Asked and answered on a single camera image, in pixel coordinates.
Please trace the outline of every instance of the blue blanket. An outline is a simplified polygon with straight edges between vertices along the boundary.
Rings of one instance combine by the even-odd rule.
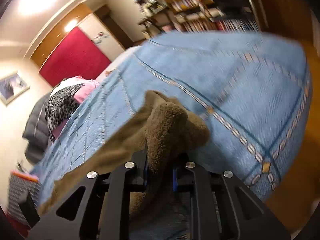
[[[41,203],[55,180],[90,158],[134,115],[147,90],[177,97],[206,121],[211,139],[189,153],[193,161],[212,172],[233,171],[265,199],[299,150],[312,87],[303,49],[293,41],[256,33],[158,36],[92,92],[35,166]],[[150,239],[171,236],[150,230]]]

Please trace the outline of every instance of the picture frame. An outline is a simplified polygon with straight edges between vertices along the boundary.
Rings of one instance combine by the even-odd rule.
[[[27,91],[30,86],[15,71],[0,78],[0,100],[7,106],[11,101]]]

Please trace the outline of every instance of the red headboard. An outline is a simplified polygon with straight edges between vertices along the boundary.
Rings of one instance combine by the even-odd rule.
[[[96,79],[111,61],[75,27],[47,58],[39,73],[55,86],[64,78]]]

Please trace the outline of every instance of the silver screw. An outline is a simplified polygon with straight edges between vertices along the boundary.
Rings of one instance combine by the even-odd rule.
[[[127,163],[124,164],[124,166],[125,166],[127,169],[133,168],[134,165],[135,165],[135,164],[134,164],[133,162],[127,162]]]
[[[196,166],[196,164],[195,164],[194,162],[187,162],[187,163],[186,163],[186,167],[187,167],[187,168],[192,169],[192,168],[194,168],[195,166]]]
[[[226,178],[232,178],[233,177],[233,172],[232,171],[225,171],[223,173],[223,176],[225,176]]]
[[[95,177],[97,177],[97,173],[95,171],[88,172],[87,174],[88,179],[94,179]]]

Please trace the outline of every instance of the brown cloth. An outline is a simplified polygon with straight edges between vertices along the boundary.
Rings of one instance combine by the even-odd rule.
[[[204,145],[209,130],[204,121],[187,111],[176,98],[167,98],[156,91],[147,91],[144,105],[90,159],[62,179],[55,181],[54,190],[39,208],[46,213],[63,195],[81,181],[89,171],[104,174],[129,161],[132,153],[148,145],[148,189],[145,193],[131,193],[130,217],[135,217],[152,201],[163,202],[159,192],[165,169],[179,153]]]

